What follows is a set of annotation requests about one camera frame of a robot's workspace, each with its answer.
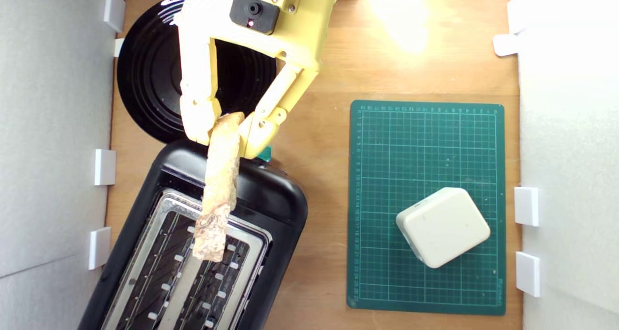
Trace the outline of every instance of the cutting mat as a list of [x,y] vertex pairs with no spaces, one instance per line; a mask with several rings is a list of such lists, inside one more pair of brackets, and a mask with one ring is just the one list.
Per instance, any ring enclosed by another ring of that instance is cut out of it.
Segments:
[[[350,113],[349,306],[503,315],[502,106],[357,100]],[[442,187],[466,189],[491,235],[431,269],[416,259],[396,215]]]

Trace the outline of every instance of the wooden table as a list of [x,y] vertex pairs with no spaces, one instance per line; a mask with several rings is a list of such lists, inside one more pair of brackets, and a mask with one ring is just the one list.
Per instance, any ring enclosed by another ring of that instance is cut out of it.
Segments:
[[[160,0],[126,0],[125,30]],[[519,184],[517,61],[493,54],[509,0],[338,0],[324,69],[273,143],[277,166],[301,186],[309,216],[266,324],[268,330],[522,328],[513,221]],[[502,317],[352,310],[345,303],[349,110],[354,99],[500,103],[505,107],[507,313]],[[106,224],[113,240],[162,144],[128,116],[115,88],[111,148],[117,184]]]

